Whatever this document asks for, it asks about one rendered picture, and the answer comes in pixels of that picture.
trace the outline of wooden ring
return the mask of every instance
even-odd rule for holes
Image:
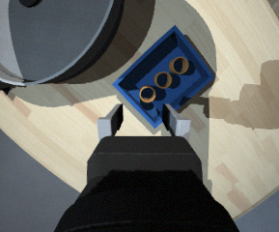
[[[164,86],[160,86],[160,85],[157,83],[157,79],[158,79],[158,77],[159,77],[161,74],[166,74],[166,75],[167,75],[167,83],[166,83]],[[172,83],[172,77],[171,77],[171,75],[170,75],[169,73],[167,73],[167,72],[159,72],[159,73],[156,74],[155,77],[154,77],[154,83],[155,83],[155,85],[157,85],[158,88],[160,88],[160,89],[166,89],[166,88],[168,88],[168,87],[171,85],[171,83]]]
[[[175,70],[176,61],[181,62],[181,71],[180,72]],[[181,56],[170,61],[170,63],[169,63],[169,70],[171,73],[174,73],[174,74],[183,74],[188,70],[188,67],[189,67],[188,61],[184,57],[181,57]]]
[[[141,96],[142,91],[145,90],[145,89],[152,89],[152,90],[153,90],[153,95],[152,95],[149,99],[145,99],[145,98],[143,98],[143,97]],[[150,102],[153,102],[153,101],[154,101],[154,99],[155,99],[155,97],[156,97],[156,92],[155,92],[154,88],[152,88],[151,86],[147,86],[147,85],[146,85],[146,86],[143,86],[143,87],[141,88],[139,96],[140,96],[140,99],[141,99],[142,102],[150,103]]]

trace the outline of blue box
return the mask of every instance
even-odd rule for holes
[[[184,74],[173,74],[169,70],[169,63],[179,56],[188,60],[189,68]],[[160,89],[155,85],[154,76],[159,72],[172,75],[170,87]],[[214,78],[205,61],[178,27],[174,26],[122,74],[113,86],[156,128],[162,123],[163,104],[169,103],[175,110],[179,110]],[[140,89],[145,85],[152,86],[156,91],[156,97],[151,103],[140,100]]]

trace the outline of copper ring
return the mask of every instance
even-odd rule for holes
[[[153,95],[149,99],[145,99],[141,96],[142,91],[145,90],[145,89],[152,89],[153,90]],[[154,99],[156,98],[156,92],[155,92],[153,87],[146,85],[146,86],[143,86],[141,88],[139,96],[140,96],[140,99],[141,99],[142,102],[150,103],[150,102],[153,102]]]
[[[180,72],[175,70],[175,62],[178,60],[181,62],[181,71]],[[183,74],[188,70],[188,67],[189,67],[188,61],[184,57],[181,57],[181,56],[170,61],[170,63],[169,63],[169,70],[171,73],[174,73],[174,74]]]
[[[164,86],[160,86],[160,85],[157,83],[157,79],[158,79],[158,77],[159,77],[161,74],[166,74],[166,75],[167,75],[167,83],[166,83]],[[154,77],[154,83],[155,83],[155,85],[157,85],[158,88],[160,88],[160,89],[166,89],[166,88],[168,88],[168,87],[171,85],[171,83],[172,83],[172,77],[171,77],[171,75],[170,75],[169,73],[167,73],[167,72],[159,72],[159,73],[156,74],[155,77]]]

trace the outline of brown ring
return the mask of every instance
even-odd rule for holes
[[[177,60],[181,60],[181,71],[180,72],[177,72],[175,70],[175,62]],[[188,70],[188,67],[189,67],[188,61],[182,56],[177,57],[176,59],[170,61],[170,63],[169,63],[169,70],[171,73],[174,73],[174,74],[183,74]]]
[[[141,96],[142,91],[145,90],[145,89],[152,89],[152,90],[153,90],[153,95],[152,95],[149,99],[145,99],[145,98],[143,98],[143,97]],[[142,102],[150,103],[150,102],[153,102],[153,101],[154,101],[154,99],[155,99],[155,97],[156,97],[156,92],[155,92],[154,88],[152,88],[151,86],[147,86],[147,85],[146,85],[146,86],[143,86],[143,87],[141,88],[140,93],[139,93],[139,96],[140,96],[140,99],[141,99]]]
[[[167,75],[167,83],[166,83],[164,86],[160,86],[160,85],[157,83],[158,76],[161,75],[161,74],[166,74],[166,75]],[[155,85],[157,85],[158,88],[160,88],[160,89],[166,89],[166,88],[168,88],[168,87],[171,85],[171,83],[172,83],[172,77],[171,77],[171,75],[170,75],[169,73],[167,73],[167,72],[159,72],[159,73],[156,74],[155,77],[154,77],[154,83],[155,83]]]

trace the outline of blue container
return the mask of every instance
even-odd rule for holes
[[[188,60],[189,68],[184,74],[173,74],[169,70],[169,63],[179,56]],[[160,72],[168,72],[172,76],[170,87],[160,89],[155,85],[154,76]],[[163,104],[169,103],[179,110],[214,78],[205,61],[178,27],[174,26],[121,75],[113,86],[156,128],[162,123]],[[161,83],[161,76],[158,79],[158,83],[164,85]],[[155,89],[156,98],[151,103],[140,100],[140,89],[145,85]]]

